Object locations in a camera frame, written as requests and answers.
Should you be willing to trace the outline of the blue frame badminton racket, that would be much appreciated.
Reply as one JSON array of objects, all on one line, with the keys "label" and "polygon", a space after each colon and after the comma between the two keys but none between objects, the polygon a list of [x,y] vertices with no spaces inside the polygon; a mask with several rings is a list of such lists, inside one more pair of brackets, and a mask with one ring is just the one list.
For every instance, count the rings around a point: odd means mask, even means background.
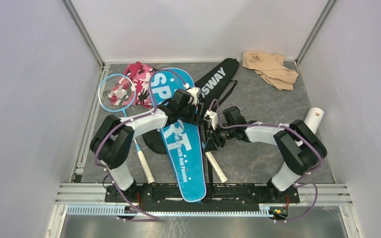
[{"label": "blue frame badminton racket", "polygon": [[130,123],[113,130],[122,123],[113,113],[126,114],[126,108],[136,100],[136,87],[127,76],[112,74],[100,83],[98,99],[101,107],[112,114],[98,128],[90,143],[90,150],[97,156],[96,164],[108,171],[121,190],[126,190],[134,183],[126,159],[136,139]]}]

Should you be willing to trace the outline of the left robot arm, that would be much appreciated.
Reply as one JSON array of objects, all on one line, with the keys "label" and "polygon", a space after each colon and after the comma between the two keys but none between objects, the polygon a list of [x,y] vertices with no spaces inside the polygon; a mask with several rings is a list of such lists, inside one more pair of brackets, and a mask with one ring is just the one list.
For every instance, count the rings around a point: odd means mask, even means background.
[{"label": "left robot arm", "polygon": [[162,129],[177,121],[195,122],[200,106],[201,91],[197,87],[178,89],[172,98],[155,105],[154,109],[134,117],[113,119],[103,125],[96,134],[90,149],[97,161],[106,169],[112,183],[118,189],[117,196],[124,202],[132,201],[136,189],[126,159],[133,140],[147,132]]}]

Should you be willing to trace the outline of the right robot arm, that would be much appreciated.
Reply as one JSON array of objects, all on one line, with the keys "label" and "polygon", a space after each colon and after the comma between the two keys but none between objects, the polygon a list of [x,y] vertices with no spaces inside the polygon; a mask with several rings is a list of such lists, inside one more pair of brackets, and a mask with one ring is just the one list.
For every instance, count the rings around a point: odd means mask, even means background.
[{"label": "right robot arm", "polygon": [[287,124],[246,121],[236,106],[227,108],[223,115],[225,124],[220,124],[218,114],[212,110],[206,111],[204,115],[208,123],[208,136],[217,148],[224,147],[226,140],[233,138],[278,147],[284,163],[268,181],[266,194],[272,202],[284,199],[286,190],[304,174],[319,166],[327,156],[327,149],[316,136],[324,116],[320,108],[311,108],[304,120],[297,119]]}]

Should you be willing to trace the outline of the blue Sport racket cover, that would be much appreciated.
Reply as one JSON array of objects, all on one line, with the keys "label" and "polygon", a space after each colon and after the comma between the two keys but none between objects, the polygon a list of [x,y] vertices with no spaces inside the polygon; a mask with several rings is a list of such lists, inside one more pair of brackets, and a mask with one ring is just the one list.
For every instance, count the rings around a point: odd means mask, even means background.
[{"label": "blue Sport racket cover", "polygon": [[[183,69],[169,67],[160,70],[151,80],[154,102],[160,106],[177,89],[184,89],[186,83],[194,87],[192,77]],[[186,202],[200,202],[206,196],[206,185],[198,126],[178,120],[160,132],[182,198]]]}]

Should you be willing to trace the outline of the pink camouflage cloth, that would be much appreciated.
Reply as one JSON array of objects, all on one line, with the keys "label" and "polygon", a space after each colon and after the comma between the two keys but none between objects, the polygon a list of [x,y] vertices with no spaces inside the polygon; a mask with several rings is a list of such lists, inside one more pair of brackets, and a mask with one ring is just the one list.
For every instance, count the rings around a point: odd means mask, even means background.
[{"label": "pink camouflage cloth", "polygon": [[118,110],[129,103],[151,108],[149,83],[156,71],[156,68],[137,61],[129,64],[122,75],[108,79],[109,92],[106,95],[110,109]]}]

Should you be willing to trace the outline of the black Crossway racket cover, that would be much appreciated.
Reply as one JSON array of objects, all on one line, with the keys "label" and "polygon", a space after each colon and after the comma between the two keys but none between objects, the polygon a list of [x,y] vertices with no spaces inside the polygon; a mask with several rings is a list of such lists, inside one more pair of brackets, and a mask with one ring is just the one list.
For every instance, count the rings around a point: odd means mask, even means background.
[{"label": "black Crossway racket cover", "polygon": [[[204,104],[202,114],[204,115],[208,110],[214,99],[217,99],[219,103],[223,103],[234,90],[233,86],[225,96],[221,99],[220,96],[224,93],[224,90],[232,82],[232,78],[239,68],[239,62],[237,59],[226,58],[220,62],[214,69],[203,76],[195,83],[195,87],[201,89],[202,98],[200,101]],[[142,136],[146,146],[157,154],[166,154],[166,148],[164,141],[161,137],[161,132],[158,130],[152,130],[145,133]]]}]

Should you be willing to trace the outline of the beige cloth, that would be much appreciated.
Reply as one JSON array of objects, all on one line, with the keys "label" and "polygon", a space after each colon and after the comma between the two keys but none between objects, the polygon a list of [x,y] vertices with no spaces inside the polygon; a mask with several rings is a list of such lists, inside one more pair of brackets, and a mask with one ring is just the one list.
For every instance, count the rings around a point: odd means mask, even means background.
[{"label": "beige cloth", "polygon": [[299,74],[284,66],[285,57],[260,51],[243,53],[243,67],[254,70],[267,84],[278,90],[294,90]]}]

